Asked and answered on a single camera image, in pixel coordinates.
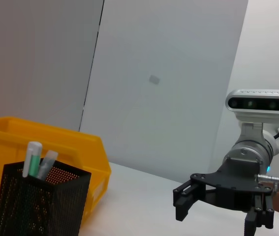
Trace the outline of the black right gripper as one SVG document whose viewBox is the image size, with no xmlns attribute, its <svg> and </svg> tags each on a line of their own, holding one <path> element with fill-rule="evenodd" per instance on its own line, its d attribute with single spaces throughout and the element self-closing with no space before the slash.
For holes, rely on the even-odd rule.
<svg viewBox="0 0 279 236">
<path fill-rule="evenodd" d="M 259 163 L 227 159 L 214 173 L 194 173 L 191 180 L 173 190 L 177 221 L 183 221 L 192 205 L 200 200 L 216 207 L 249 211 L 244 236 L 254 236 L 256 228 L 274 227 L 273 189 L 258 183 Z"/>
</svg>

